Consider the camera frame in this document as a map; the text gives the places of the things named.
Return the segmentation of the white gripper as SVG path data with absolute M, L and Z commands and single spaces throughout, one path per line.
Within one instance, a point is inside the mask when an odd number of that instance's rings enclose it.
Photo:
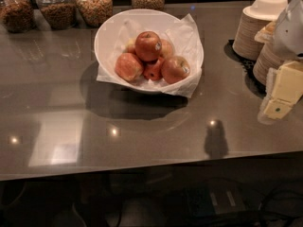
M 292 0 L 276 20 L 273 49 L 283 60 L 303 59 L 303 0 Z M 259 109 L 272 120 L 286 116 L 303 96 L 303 63 L 287 61 L 270 68 Z

